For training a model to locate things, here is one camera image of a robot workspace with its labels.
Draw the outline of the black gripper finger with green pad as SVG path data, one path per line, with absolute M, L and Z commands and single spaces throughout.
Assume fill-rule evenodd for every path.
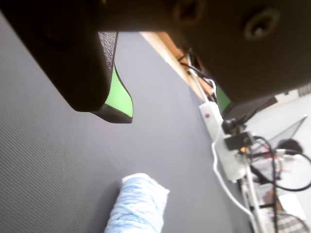
M 3 0 L 0 10 L 70 107 L 117 124 L 133 101 L 116 70 L 117 32 L 101 32 L 100 0 Z
M 308 0 L 170 0 L 174 25 L 242 116 L 311 80 Z

